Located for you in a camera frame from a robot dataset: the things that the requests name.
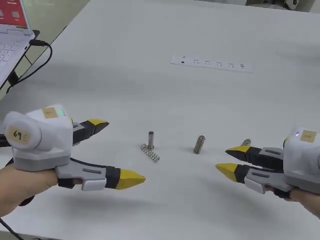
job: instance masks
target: laptop keyboard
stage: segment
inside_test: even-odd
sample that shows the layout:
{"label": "laptop keyboard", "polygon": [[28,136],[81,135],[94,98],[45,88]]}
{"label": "laptop keyboard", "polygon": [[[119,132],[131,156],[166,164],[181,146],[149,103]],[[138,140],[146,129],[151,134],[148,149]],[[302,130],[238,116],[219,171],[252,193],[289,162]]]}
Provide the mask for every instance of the laptop keyboard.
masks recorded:
{"label": "laptop keyboard", "polygon": [[16,51],[21,48],[23,41],[0,41],[0,73],[5,69]]}

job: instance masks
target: metal spring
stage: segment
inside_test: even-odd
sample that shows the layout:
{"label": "metal spring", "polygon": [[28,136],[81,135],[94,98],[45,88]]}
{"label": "metal spring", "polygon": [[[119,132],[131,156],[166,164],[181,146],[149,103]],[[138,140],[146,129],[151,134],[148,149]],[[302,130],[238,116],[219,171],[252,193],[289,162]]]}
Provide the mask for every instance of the metal spring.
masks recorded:
{"label": "metal spring", "polygon": [[146,155],[149,156],[155,163],[160,160],[160,157],[150,148],[148,148],[148,145],[142,144],[141,145],[141,150],[144,151]]}
{"label": "metal spring", "polygon": [[240,146],[251,146],[251,140],[249,138],[245,139]]}
{"label": "metal spring", "polygon": [[202,149],[202,146],[204,145],[205,140],[206,140],[205,136],[201,135],[198,137],[193,149],[194,154],[199,154],[201,152],[201,149]]}

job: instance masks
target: hand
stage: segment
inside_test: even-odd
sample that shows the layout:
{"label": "hand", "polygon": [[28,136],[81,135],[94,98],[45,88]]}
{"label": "hand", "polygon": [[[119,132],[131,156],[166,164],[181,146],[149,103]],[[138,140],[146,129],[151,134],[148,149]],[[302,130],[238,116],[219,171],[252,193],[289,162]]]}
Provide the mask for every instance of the hand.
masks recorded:
{"label": "hand", "polygon": [[21,171],[10,164],[0,170],[0,217],[11,213],[22,201],[58,184],[53,169]]}
{"label": "hand", "polygon": [[320,219],[320,195],[294,189],[290,192],[290,198],[299,202],[305,209]]}

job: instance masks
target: electrical outlet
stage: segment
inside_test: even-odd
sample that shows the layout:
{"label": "electrical outlet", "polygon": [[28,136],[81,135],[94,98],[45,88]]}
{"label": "electrical outlet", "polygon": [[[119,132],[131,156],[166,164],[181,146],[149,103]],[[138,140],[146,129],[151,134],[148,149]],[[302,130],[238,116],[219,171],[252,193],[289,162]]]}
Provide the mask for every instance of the electrical outlet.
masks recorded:
{"label": "electrical outlet", "polygon": [[233,61],[212,60],[208,58],[173,56],[171,63],[175,65],[185,65],[190,67],[201,67],[210,69],[227,70],[234,72],[253,73],[250,63],[236,63]]}

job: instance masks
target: floor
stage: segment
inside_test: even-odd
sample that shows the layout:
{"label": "floor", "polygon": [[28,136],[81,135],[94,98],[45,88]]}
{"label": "floor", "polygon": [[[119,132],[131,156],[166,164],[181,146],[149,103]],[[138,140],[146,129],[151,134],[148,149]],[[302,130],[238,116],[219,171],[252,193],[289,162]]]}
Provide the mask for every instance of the floor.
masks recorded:
{"label": "floor", "polygon": [[[240,0],[202,0],[208,2],[239,4]],[[89,0],[23,0],[28,20],[33,29],[39,30],[38,39],[52,43],[72,19],[81,11]],[[316,0],[313,13],[320,13],[320,0]],[[31,63],[43,53],[41,47],[31,47],[26,56]],[[18,76],[23,75],[31,66],[29,61],[24,58],[16,69]],[[0,99],[5,94],[6,87],[0,91]],[[32,236],[23,236],[26,240],[33,239]],[[9,233],[0,232],[1,240],[14,240]]]}

